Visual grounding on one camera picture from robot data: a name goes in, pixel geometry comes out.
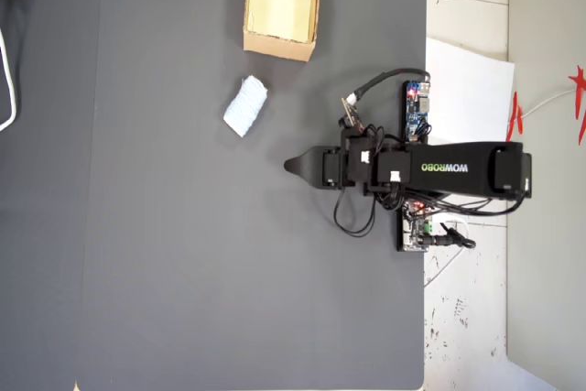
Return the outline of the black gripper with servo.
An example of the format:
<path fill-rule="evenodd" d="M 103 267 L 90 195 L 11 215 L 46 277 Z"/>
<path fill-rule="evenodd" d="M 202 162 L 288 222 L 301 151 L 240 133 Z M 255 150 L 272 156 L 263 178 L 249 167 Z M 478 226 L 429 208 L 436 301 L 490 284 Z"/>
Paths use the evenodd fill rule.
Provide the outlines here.
<path fill-rule="evenodd" d="M 310 186 L 342 190 L 365 184 L 374 162 L 374 136 L 356 128 L 341 132 L 338 147 L 312 147 L 284 162 L 285 171 L 305 180 Z"/>

